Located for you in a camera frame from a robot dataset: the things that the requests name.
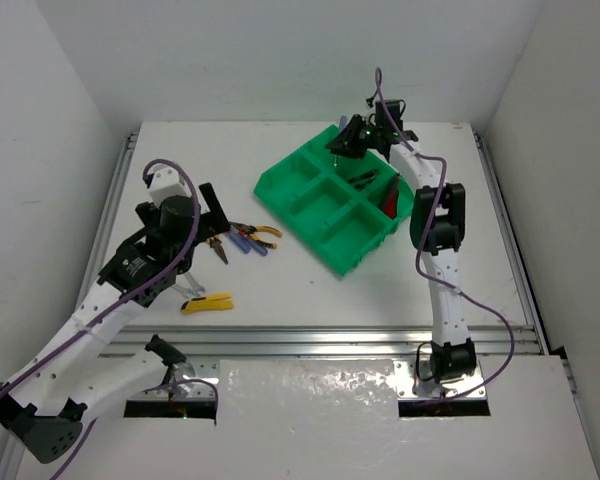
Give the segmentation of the black green precision screwdriver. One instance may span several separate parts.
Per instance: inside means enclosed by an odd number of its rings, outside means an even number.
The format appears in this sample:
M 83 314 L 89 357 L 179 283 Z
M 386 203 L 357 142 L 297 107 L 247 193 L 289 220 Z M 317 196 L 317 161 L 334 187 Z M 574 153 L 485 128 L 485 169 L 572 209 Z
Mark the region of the black green precision screwdriver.
M 367 179 L 365 181 L 361 181 L 361 182 L 357 182 L 353 185 L 354 189 L 357 191 L 362 191 L 366 188 L 368 188 L 370 185 L 372 185 L 375 182 L 374 179 Z
M 350 184 L 353 183 L 359 183 L 359 182 L 364 182 L 364 181 L 372 181 L 378 174 L 378 170 L 377 169 L 370 169 L 362 174 L 359 174 L 357 176 L 351 177 L 348 179 L 348 182 Z

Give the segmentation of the yellow utility knife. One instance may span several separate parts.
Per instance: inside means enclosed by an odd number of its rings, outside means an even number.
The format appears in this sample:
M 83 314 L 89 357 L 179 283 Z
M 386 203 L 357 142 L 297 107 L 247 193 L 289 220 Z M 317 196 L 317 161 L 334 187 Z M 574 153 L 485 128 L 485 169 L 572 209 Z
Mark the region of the yellow utility knife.
M 204 311 L 227 311 L 234 308 L 232 295 L 229 292 L 205 295 L 185 301 L 180 312 L 189 315 Z

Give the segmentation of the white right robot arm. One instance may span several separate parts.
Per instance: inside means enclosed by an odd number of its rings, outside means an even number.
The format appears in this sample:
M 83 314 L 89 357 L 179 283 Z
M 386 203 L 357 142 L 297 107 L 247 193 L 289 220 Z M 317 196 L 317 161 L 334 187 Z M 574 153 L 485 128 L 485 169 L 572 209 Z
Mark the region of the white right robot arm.
M 447 161 L 419 150 L 419 140 L 403 129 L 404 102 L 376 101 L 375 111 L 354 115 L 327 149 L 358 159 L 380 153 L 414 194 L 409 234 L 416 270 L 428 281 L 432 338 L 428 381 L 442 383 L 472 374 L 475 346 L 466 326 L 459 287 L 459 250 L 465 238 L 466 191 L 447 181 Z

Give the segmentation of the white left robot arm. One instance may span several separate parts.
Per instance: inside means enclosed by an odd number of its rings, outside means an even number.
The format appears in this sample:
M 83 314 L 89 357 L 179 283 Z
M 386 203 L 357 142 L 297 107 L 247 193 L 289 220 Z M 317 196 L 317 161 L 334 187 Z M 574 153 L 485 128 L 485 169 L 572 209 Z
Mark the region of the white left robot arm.
M 52 340 L 0 382 L 0 424 L 40 463 L 61 458 L 110 407 L 188 369 L 182 352 L 153 335 L 123 363 L 98 374 L 87 371 L 125 325 L 189 272 L 198 244 L 228 231 L 213 186 L 202 184 L 199 191 L 209 208 L 200 217 L 185 193 L 137 205 L 142 228 L 120 244 Z

